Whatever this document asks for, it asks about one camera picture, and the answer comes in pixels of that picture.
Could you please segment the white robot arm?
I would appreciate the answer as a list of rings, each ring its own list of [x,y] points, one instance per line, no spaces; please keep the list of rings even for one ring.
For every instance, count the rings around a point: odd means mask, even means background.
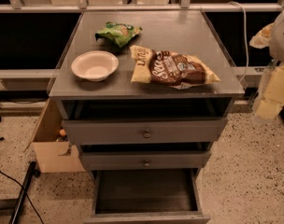
[[[279,66],[266,68],[254,101],[254,114],[260,119],[273,119],[284,106],[284,9],[273,23],[262,28],[249,44],[256,49],[268,47]]]

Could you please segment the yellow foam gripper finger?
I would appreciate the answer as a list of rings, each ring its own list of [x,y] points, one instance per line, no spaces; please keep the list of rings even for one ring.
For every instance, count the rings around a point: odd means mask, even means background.
[[[260,119],[274,119],[284,106],[284,63],[263,73],[253,111]]]
[[[270,23],[262,28],[254,37],[249,41],[249,45],[256,49],[263,49],[269,46],[271,33],[274,24]]]

